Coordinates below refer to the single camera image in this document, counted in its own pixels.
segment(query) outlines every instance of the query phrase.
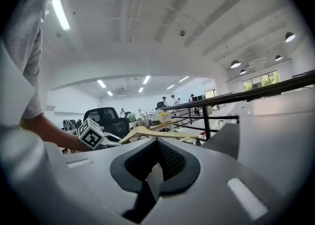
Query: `rectangular slot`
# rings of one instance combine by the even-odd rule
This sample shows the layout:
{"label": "rectangular slot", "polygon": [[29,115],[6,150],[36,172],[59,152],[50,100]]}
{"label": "rectangular slot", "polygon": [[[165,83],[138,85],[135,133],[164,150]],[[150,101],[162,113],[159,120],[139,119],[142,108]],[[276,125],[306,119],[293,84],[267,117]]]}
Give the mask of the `rectangular slot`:
{"label": "rectangular slot", "polygon": [[92,160],[86,159],[86,160],[81,160],[81,161],[68,163],[68,167],[70,169],[72,169],[72,168],[75,168],[75,167],[78,167],[78,166],[83,166],[83,165],[90,164],[90,163],[92,163]]}
{"label": "rectangular slot", "polygon": [[268,212],[267,207],[240,179],[234,178],[229,180],[227,186],[234,193],[235,197],[241,203],[252,221]]}

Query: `black office chair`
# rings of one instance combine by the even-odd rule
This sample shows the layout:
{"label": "black office chair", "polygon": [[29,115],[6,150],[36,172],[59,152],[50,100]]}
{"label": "black office chair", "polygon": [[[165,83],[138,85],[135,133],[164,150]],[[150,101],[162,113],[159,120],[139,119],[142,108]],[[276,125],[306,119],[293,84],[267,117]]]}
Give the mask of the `black office chair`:
{"label": "black office chair", "polygon": [[87,111],[83,121],[87,118],[94,118],[104,129],[104,132],[111,133],[120,138],[124,138],[129,133],[129,121],[126,118],[119,118],[114,108],[97,108]]}
{"label": "black office chair", "polygon": [[159,101],[158,103],[157,103],[157,107],[156,107],[156,110],[157,109],[161,109],[161,108],[165,108],[166,106],[164,105],[164,102],[163,101]]}

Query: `gray t-shirt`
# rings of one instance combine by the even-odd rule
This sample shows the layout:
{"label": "gray t-shirt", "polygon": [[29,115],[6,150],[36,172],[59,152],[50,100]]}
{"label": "gray t-shirt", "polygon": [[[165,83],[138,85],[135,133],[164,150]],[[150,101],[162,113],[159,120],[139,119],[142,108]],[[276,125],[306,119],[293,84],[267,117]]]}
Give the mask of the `gray t-shirt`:
{"label": "gray t-shirt", "polygon": [[45,19],[48,0],[20,0],[3,32],[3,42],[8,54],[23,76],[35,88],[22,116],[33,118],[41,114],[38,77],[42,52],[40,20]]}

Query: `wooden hanger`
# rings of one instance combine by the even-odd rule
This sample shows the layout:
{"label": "wooden hanger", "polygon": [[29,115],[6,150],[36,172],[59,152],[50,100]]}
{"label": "wooden hanger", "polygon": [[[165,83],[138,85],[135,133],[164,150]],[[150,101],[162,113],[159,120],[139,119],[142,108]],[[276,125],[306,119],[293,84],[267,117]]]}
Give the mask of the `wooden hanger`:
{"label": "wooden hanger", "polygon": [[179,132],[160,132],[160,131],[152,131],[148,130],[147,128],[143,126],[138,126],[134,128],[131,132],[128,133],[127,136],[125,136],[122,140],[119,142],[124,144],[126,143],[129,139],[136,137],[136,136],[156,136],[156,137],[178,137],[178,138],[186,138],[186,137],[197,137],[194,134],[189,134],[189,133],[179,133]]}

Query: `black railing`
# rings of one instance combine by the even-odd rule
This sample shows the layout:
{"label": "black railing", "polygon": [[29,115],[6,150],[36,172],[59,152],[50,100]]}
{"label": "black railing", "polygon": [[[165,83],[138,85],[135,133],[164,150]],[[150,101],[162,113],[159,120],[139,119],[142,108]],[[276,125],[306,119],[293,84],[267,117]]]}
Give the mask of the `black railing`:
{"label": "black railing", "polygon": [[[227,94],[224,96],[216,96],[216,97],[209,98],[209,99],[203,99],[203,100],[199,100],[199,101],[193,101],[193,102],[189,102],[189,103],[179,104],[179,105],[163,108],[163,110],[165,110],[165,111],[178,110],[178,111],[171,112],[171,114],[173,114],[173,113],[178,113],[178,112],[181,112],[181,111],[188,109],[188,111],[189,111],[188,113],[185,113],[185,114],[179,115],[179,116],[172,116],[172,118],[190,119],[190,124],[192,124],[193,119],[196,119],[196,120],[203,119],[204,124],[205,124],[205,128],[197,128],[197,127],[193,127],[193,126],[186,126],[186,125],[177,124],[178,122],[180,122],[182,120],[176,121],[174,123],[174,125],[177,127],[203,130],[206,132],[206,140],[209,140],[210,139],[210,132],[218,132],[218,130],[216,130],[216,129],[210,129],[210,126],[209,126],[209,120],[210,119],[236,119],[237,123],[238,123],[239,122],[239,116],[211,117],[208,114],[207,106],[215,106],[215,105],[227,104],[227,103],[232,103],[232,102],[237,102],[237,101],[251,101],[251,100],[262,98],[265,96],[275,96],[275,95],[278,95],[282,92],[303,88],[303,87],[311,85],[311,84],[315,84],[315,70],[312,70],[312,71],[307,72],[307,73],[303,73],[303,74],[301,74],[295,78],[292,78],[292,79],[289,79],[286,81],[282,81],[282,82],[279,82],[276,84],[272,84],[272,85],[269,85],[266,87],[257,88],[257,89],[249,90],[246,92],[236,93],[236,94]],[[202,108],[203,116],[192,116],[191,112],[194,111],[194,110],[191,110],[192,108],[198,108],[198,110],[199,110],[199,108]]]}

